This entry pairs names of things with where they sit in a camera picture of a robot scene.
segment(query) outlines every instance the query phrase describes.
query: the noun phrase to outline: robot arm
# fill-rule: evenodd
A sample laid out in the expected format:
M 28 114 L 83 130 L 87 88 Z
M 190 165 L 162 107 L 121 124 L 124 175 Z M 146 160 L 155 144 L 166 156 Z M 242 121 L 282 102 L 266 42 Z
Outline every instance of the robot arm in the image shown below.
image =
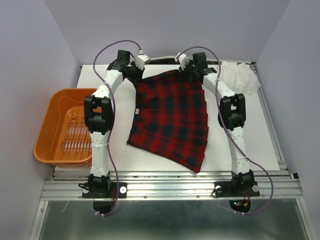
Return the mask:
M 217 74 L 209 73 L 203 76 L 203 85 L 206 86 L 214 95 L 216 95 Z M 218 82 L 218 96 L 216 98 L 220 102 L 220 110 L 226 131 L 236 144 L 246 152 L 244 141 L 244 123 L 246 120 L 245 97 L 243 94 L 236 94 L 223 81 Z M 248 173 L 250 165 L 248 160 L 241 154 L 235 144 L 229 139 L 229 149 L 231 153 L 231 171 L 238 175 L 240 173 Z
M 189 62 L 190 58 L 185 54 L 179 53 L 175 59 L 176 62 L 180 63 L 180 70 L 189 81 L 201 81 L 216 96 L 226 133 L 232 137 L 243 152 L 246 152 L 244 142 L 245 96 L 242 93 L 235 93 L 224 82 L 217 82 L 217 71 L 213 67 L 208 67 L 204 52 L 193 54 L 193 63 Z M 218 121 L 220 126 L 223 127 L 219 116 Z M 215 184 L 219 186 L 219 189 L 215 189 L 214 197 L 242 197 L 247 191 L 250 191 L 251 196 L 259 196 L 258 191 L 252 191 L 253 186 L 255 186 L 255 190 L 258 188 L 248 160 L 238 150 L 233 141 L 228 137 L 232 160 L 232 179 L 230 182 L 216 182 Z
M 125 78 L 131 78 L 133 84 L 137 84 L 137 81 L 142 79 L 145 64 L 150 58 L 142 51 L 139 53 L 135 62 L 130 63 L 130 52 L 119 50 L 117 59 L 107 68 L 105 83 L 102 83 L 91 96 L 84 98 L 84 119 L 91 137 L 92 165 L 88 181 L 82 188 L 89 192 L 107 194 L 110 191 L 107 144 L 115 122 L 111 94 L 117 90 Z

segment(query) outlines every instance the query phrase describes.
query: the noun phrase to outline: crumpled white fabric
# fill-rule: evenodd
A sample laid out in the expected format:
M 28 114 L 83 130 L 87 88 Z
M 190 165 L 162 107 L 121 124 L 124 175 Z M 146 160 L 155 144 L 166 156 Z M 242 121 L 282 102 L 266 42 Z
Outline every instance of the crumpled white fabric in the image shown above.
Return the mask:
M 236 62 L 222 61 L 220 80 L 237 94 L 254 94 L 261 87 L 256 74 L 245 63 L 238 65 Z

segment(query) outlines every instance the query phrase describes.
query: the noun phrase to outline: white wall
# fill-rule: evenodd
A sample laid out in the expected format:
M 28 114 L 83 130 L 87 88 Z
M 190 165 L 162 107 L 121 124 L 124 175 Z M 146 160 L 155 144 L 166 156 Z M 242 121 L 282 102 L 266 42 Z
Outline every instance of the white wall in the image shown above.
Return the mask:
M 257 61 L 285 161 L 320 238 L 320 1 L 291 0 Z
M 78 64 L 43 0 L 0 7 L 0 239 L 29 239 L 49 167 L 33 147 L 51 95 Z
M 91 64 L 121 39 L 138 41 L 151 57 L 203 45 L 221 59 L 256 61 L 289 0 L 45 0 L 73 55 Z M 136 53 L 127 44 L 123 47 Z M 115 46 L 98 62 L 115 59 Z

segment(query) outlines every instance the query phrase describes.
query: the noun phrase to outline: orange laundry basket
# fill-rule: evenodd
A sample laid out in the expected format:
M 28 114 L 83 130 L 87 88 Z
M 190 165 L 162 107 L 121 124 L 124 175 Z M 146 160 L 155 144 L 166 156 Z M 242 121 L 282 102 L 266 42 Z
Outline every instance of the orange laundry basket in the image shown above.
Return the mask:
M 52 96 L 34 146 L 36 159 L 59 167 L 91 164 L 84 98 L 95 91 L 95 88 L 67 88 Z

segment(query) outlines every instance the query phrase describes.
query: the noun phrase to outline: red plaid skirt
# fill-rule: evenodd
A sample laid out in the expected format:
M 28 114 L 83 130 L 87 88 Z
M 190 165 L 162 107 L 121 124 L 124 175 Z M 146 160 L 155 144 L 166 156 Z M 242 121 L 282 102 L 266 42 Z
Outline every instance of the red plaid skirt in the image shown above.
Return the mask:
M 199 173 L 208 131 L 207 105 L 199 81 L 186 81 L 178 70 L 171 70 L 145 78 L 136 87 L 129 145 Z

